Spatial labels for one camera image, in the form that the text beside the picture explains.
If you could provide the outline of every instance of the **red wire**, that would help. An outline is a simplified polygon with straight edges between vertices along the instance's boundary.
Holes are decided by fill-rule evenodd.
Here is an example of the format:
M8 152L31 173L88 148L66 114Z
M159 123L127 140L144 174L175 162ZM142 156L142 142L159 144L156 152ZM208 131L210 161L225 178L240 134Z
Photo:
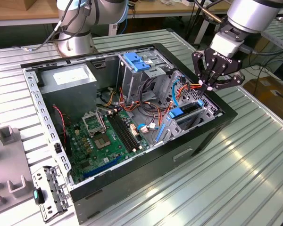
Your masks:
M52 106L52 107L54 109L56 109L58 111L58 113L60 114L60 116L61 116L62 123L63 123L63 132L64 132L64 145L66 145L66 131L65 131L65 122L64 122L63 114L56 106Z

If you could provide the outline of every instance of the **white label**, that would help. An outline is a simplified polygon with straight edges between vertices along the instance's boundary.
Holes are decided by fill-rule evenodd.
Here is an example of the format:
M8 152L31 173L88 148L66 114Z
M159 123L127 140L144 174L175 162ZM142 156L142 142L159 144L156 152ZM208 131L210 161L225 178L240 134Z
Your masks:
M152 63L153 63L153 61L151 61L151 60L147 60L147 61L145 61L145 63L149 65L149 64L152 64Z
M271 90L271 93L274 94L275 96L278 96L278 93L281 94L278 90L274 89Z
M149 127L152 128L152 129L154 129L154 128L155 128L155 123L151 122L151 123L149 124Z
M54 73L53 78L58 85L88 79L88 75L83 68L76 68L65 72Z
M261 81L264 86L270 86L270 83L266 80Z

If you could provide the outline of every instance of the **wooden table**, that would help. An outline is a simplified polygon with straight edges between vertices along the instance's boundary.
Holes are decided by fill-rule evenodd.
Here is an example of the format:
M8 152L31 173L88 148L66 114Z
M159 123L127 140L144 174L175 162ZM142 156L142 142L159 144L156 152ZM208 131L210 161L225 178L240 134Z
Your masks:
M223 14L229 9L229 4L220 2L210 10L216 14ZM135 6L135 18L189 16L192 7L182 3L167 6L159 0L154 2L141 1ZM129 10L128 18L133 17ZM25 24L51 24L58 22L58 8L55 0L37 0L27 11L0 7L0 26L25 25Z

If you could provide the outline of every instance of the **yellow wire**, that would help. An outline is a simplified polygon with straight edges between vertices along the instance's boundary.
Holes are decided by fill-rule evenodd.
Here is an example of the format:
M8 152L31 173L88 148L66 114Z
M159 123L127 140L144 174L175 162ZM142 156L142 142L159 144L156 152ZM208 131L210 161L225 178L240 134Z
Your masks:
M112 103L112 98L113 98L113 93L111 93L109 102L106 105L104 105L105 107L108 107Z

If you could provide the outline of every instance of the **metal table surface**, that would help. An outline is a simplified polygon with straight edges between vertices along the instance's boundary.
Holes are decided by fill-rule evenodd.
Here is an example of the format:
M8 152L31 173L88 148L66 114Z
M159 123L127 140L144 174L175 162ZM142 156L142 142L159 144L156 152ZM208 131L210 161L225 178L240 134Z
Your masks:
M193 70L193 48L166 30L100 37L99 51L161 42ZM31 172L54 165L19 64L59 58L0 49L0 126L20 129ZM283 122L242 88L217 92L237 113L205 151L83 225L280 225ZM77 225L73 206L47 225ZM3 225L44 225L30 199L0 214Z
M266 30L261 32L261 35L278 47L283 48L283 22L274 19Z

